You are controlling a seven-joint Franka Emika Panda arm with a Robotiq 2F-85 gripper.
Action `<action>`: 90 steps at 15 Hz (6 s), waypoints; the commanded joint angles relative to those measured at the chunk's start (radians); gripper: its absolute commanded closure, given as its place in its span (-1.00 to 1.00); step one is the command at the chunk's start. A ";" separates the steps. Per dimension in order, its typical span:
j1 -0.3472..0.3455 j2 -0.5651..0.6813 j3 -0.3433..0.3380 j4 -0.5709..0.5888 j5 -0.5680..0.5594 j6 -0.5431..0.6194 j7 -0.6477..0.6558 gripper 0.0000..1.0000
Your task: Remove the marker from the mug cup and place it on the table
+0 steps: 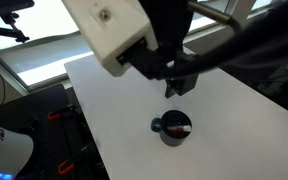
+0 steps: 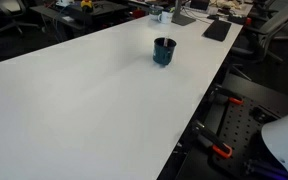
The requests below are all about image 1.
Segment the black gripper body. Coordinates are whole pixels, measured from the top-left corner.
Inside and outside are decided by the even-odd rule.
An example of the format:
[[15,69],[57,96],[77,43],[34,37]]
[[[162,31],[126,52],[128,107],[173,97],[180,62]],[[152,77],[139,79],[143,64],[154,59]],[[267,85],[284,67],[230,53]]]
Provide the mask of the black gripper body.
[[127,52],[127,61],[149,80],[176,79],[185,77],[185,65],[191,65],[195,57],[177,51],[174,57],[167,57],[137,44]]

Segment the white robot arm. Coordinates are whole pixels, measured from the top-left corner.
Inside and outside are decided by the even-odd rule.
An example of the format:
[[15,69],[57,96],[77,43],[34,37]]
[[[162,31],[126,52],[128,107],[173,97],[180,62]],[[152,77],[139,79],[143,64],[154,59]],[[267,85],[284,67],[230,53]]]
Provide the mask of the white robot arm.
[[229,64],[270,65],[288,58],[288,0],[275,11],[243,29],[237,20],[226,23],[235,35],[203,55],[186,54],[183,41],[193,19],[196,0],[139,0],[153,27],[158,48],[137,42],[125,58],[149,80],[167,83],[165,96],[192,90],[200,73]]

